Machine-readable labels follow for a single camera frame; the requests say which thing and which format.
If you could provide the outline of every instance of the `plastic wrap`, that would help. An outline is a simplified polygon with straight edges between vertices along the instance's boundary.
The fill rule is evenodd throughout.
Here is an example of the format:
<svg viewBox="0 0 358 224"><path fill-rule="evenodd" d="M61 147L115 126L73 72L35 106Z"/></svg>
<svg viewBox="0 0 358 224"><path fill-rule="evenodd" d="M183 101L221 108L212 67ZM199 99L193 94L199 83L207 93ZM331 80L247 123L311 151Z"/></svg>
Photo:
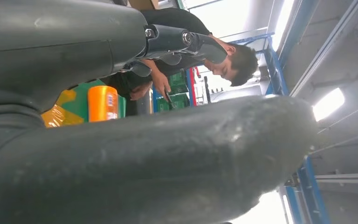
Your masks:
<svg viewBox="0 0 358 224"><path fill-rule="evenodd" d="M62 104L74 101L75 99L75 91L63 91L53 108L42 114L46 127L60 127L84 123L83 118L61 107Z"/></svg>
<svg viewBox="0 0 358 224"><path fill-rule="evenodd" d="M60 127L66 125L77 125L84 123L84 119L76 114L69 112L57 104L54 107L42 114L42 118L46 127Z"/></svg>

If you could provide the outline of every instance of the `ceiling light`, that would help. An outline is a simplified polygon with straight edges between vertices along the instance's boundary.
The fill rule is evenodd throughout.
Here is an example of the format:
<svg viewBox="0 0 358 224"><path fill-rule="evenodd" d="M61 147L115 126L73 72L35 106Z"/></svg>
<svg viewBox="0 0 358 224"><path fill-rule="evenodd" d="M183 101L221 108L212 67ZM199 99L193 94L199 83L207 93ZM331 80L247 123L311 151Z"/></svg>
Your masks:
<svg viewBox="0 0 358 224"><path fill-rule="evenodd" d="M340 108L344 102L345 97L340 88L336 88L335 90L329 92L313 106L316 121L320 121L328 117Z"/></svg>
<svg viewBox="0 0 358 224"><path fill-rule="evenodd" d="M275 35L272 39L272 48L274 51L278 50L279 44L285 31L286 25L288 24L291 9L293 7L294 0L285 0L281 9L281 13L278 17L278 22L275 28Z"/></svg>

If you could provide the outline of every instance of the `orange container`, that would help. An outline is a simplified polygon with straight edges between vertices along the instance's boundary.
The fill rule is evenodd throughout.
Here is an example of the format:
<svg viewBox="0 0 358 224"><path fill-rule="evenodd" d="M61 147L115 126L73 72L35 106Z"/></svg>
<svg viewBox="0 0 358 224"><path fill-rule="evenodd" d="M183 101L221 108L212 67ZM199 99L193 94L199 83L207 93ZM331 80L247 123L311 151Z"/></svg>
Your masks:
<svg viewBox="0 0 358 224"><path fill-rule="evenodd" d="M117 90L101 85L89 89L89 122L104 121L118 118Z"/></svg>

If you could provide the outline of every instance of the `green crate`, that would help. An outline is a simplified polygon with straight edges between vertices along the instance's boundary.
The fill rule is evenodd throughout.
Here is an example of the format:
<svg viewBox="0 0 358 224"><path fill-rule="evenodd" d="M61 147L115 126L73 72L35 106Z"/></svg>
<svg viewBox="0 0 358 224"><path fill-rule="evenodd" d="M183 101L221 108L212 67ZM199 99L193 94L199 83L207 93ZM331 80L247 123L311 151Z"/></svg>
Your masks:
<svg viewBox="0 0 358 224"><path fill-rule="evenodd" d="M176 95L187 92L189 92L187 85L171 85L171 92L169 93L169 95Z"/></svg>
<svg viewBox="0 0 358 224"><path fill-rule="evenodd" d="M190 106L190 101L186 94L171 96L171 100L175 107L174 109L181 109ZM169 111L168 102L166 102L164 98L157 99L157 110L158 112Z"/></svg>
<svg viewBox="0 0 358 224"><path fill-rule="evenodd" d="M175 75L169 76L169 85L186 85L186 76L183 72L176 73Z"/></svg>

